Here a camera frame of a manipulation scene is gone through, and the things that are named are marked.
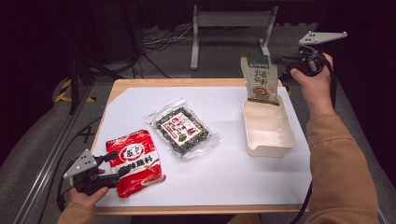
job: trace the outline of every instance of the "person's left hand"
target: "person's left hand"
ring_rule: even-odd
[[[70,189],[69,202],[77,203],[87,207],[94,207],[108,193],[108,187],[103,187],[96,191],[93,195],[88,196],[85,193],[78,193],[75,188]]]

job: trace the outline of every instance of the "beige food pouch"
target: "beige food pouch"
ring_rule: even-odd
[[[276,99],[277,67],[268,55],[242,55],[241,68],[249,101],[279,105]]]

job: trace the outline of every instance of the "table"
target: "table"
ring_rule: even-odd
[[[174,91],[174,88],[176,88],[176,91],[179,91],[179,88],[182,90],[185,90],[183,88],[189,87],[191,90],[195,90],[195,88],[206,88],[207,91],[213,91],[213,87],[219,87],[223,88],[221,90],[223,91],[238,91],[238,92],[243,92],[245,90],[245,80],[242,78],[237,78],[237,79],[228,79],[228,78],[178,78],[178,79],[121,79],[115,82],[114,87],[112,89],[112,92],[109,95],[109,99],[107,102],[107,108],[104,117],[101,120],[100,123],[100,128],[98,131],[98,134],[95,137],[93,146],[92,146],[92,154],[99,153],[103,154],[104,152],[104,147],[102,144],[104,143],[104,140],[101,139],[103,136],[101,136],[101,133],[104,134],[105,132],[108,132],[104,130],[104,127],[108,127],[108,119],[106,116],[108,116],[111,112],[111,109],[114,109],[114,104],[121,102],[121,100],[125,100],[125,95],[123,95],[127,91],[137,91],[137,92],[144,92],[148,88],[151,88],[151,90],[155,89],[161,89],[161,88],[168,88],[170,91]],[[202,111],[195,111],[195,113],[205,116]],[[211,124],[210,120],[207,123],[209,127],[212,126],[213,129],[216,127],[215,130],[221,130],[220,127],[217,127],[216,124]],[[250,196],[250,199],[247,199],[245,202],[245,199],[241,198],[241,204],[239,201],[236,203],[230,198],[227,197],[219,197],[217,200],[218,202],[213,202],[211,199],[202,199],[202,197],[205,197],[206,194],[210,194],[212,192],[201,192],[201,190],[207,189],[215,189],[216,185],[221,185],[221,183],[217,183],[216,185],[211,185],[211,183],[207,184],[207,182],[202,182],[202,186],[197,186],[196,188],[192,189],[191,194],[183,194],[183,192],[178,192],[176,194],[176,197],[174,198],[174,202],[169,203],[166,202],[166,198],[168,197],[169,193],[174,193],[174,192],[169,192],[169,189],[166,190],[168,184],[173,184],[172,183],[172,178],[177,178],[178,174],[172,174],[169,173],[172,169],[175,168],[175,166],[182,166],[182,170],[185,169],[191,169],[193,171],[193,167],[189,167],[189,164],[195,164],[199,162],[205,162],[205,161],[210,161],[213,160],[215,157],[216,153],[220,153],[221,150],[224,150],[224,148],[221,148],[221,146],[227,146],[229,147],[230,143],[227,143],[227,139],[232,139],[230,138],[226,133],[219,132],[222,137],[224,137],[224,143],[220,145],[219,149],[213,150],[213,152],[209,152],[207,155],[202,156],[202,158],[194,159],[192,161],[183,161],[179,162],[179,159],[177,159],[174,155],[167,155],[163,151],[160,151],[159,146],[161,143],[159,142],[159,138],[156,139],[155,133],[152,133],[153,141],[154,144],[157,147],[157,150],[159,151],[160,154],[160,159],[162,162],[162,167],[163,167],[163,173],[167,175],[167,179],[158,185],[150,186],[146,189],[143,189],[136,194],[132,195],[128,199],[120,199],[117,196],[117,192],[112,189],[107,196],[97,204],[97,214],[98,215],[161,215],[161,214],[236,214],[236,213],[264,213],[264,212],[294,212],[298,211],[300,209],[300,205],[304,200],[304,196],[306,194],[306,191],[308,189],[308,185],[310,182],[310,173],[309,173],[309,150],[307,148],[307,143],[304,139],[304,135],[301,131],[301,127],[298,123],[294,122],[293,124],[295,130],[300,130],[296,132],[296,139],[298,140],[297,147],[296,149],[291,149],[290,152],[282,159],[274,159],[274,158],[253,158],[248,155],[248,153],[243,149],[241,151],[238,151],[241,157],[244,159],[243,160],[249,160],[252,161],[252,165],[256,166],[254,167],[255,171],[252,173],[248,173],[248,175],[262,175],[268,176],[268,180],[271,178],[274,178],[274,176],[277,176],[276,181],[279,181],[279,184],[281,184],[283,187],[280,189],[275,189],[274,192],[270,192],[271,190],[274,190],[274,186],[268,187],[269,191],[265,192],[267,186],[260,186],[259,188],[254,188],[255,191],[253,193],[246,193],[243,191],[240,191],[241,185],[240,183],[237,183],[237,181],[232,181],[233,184],[231,184],[227,189],[224,189],[224,191],[231,191],[229,192],[228,195],[233,195],[233,197],[238,198],[238,195],[243,194],[246,196]],[[121,133],[114,133],[114,136],[121,136]],[[114,136],[109,136],[107,140],[111,140]],[[235,143],[236,145],[239,144],[240,146],[243,146],[244,143]],[[230,149],[230,154],[235,153],[235,148]],[[297,162],[290,162],[290,159],[296,159]],[[221,164],[219,162],[220,169],[224,169],[224,164]],[[276,172],[268,172],[265,171],[265,169],[276,170]],[[236,176],[240,177],[241,180],[243,180],[245,177],[249,176]],[[193,180],[188,180],[186,179],[186,182],[183,183],[183,185],[189,186],[189,184],[193,182]],[[250,185],[246,185],[245,182],[243,183],[243,187],[246,186],[247,188],[250,188]],[[268,202],[275,202],[275,203],[268,203],[268,204],[260,204],[255,202],[256,198],[260,199],[260,197],[264,197],[262,195],[265,195],[265,197],[268,196]],[[141,202],[142,198],[151,198],[151,200],[154,200],[155,203],[151,202]]]

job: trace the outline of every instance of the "food tray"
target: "food tray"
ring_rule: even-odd
[[[280,105],[244,102],[247,152],[251,156],[283,157],[296,140],[283,99]]]

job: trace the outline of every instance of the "human hand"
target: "human hand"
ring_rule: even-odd
[[[328,54],[324,55],[332,65],[332,57]],[[330,96],[330,71],[327,66],[323,67],[322,71],[314,77],[307,77],[295,68],[291,69],[290,73],[301,84],[311,119],[335,114]]]
[[[99,169],[99,174],[104,174],[105,171]],[[87,207],[94,207],[108,193],[108,187],[103,187],[96,191],[93,195],[86,195],[79,193],[75,188],[70,189],[69,202],[76,203]]]

